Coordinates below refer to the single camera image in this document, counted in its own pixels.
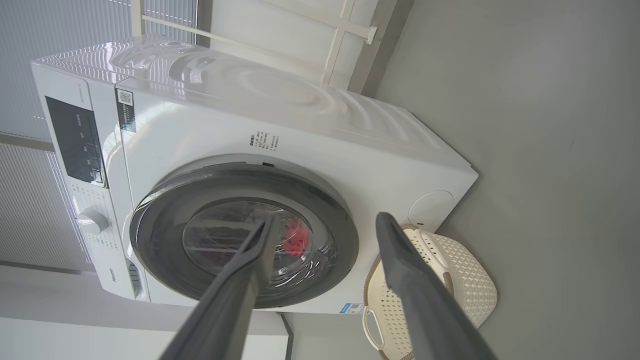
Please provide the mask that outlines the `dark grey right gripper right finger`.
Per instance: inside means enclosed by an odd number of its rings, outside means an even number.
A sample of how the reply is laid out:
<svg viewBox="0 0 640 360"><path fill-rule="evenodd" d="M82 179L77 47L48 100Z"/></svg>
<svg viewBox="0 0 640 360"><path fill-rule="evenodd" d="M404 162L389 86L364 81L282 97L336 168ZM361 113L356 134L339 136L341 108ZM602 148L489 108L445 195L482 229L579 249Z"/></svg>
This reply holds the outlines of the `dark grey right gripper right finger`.
<svg viewBox="0 0 640 360"><path fill-rule="evenodd" d="M497 357L421 259L407 235L386 212L375 217L375 231L386 284L407 315L417 360L495 360Z"/></svg>

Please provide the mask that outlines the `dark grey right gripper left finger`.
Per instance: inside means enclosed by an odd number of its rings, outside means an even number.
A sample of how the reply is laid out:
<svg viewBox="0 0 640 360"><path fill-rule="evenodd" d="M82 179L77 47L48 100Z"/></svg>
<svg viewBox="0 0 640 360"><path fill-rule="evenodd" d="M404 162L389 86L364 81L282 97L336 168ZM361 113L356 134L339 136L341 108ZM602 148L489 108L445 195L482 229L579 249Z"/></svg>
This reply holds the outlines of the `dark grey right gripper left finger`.
<svg viewBox="0 0 640 360"><path fill-rule="evenodd" d="M281 232L268 215L215 277L161 360L240 360L257 296L270 281Z"/></svg>

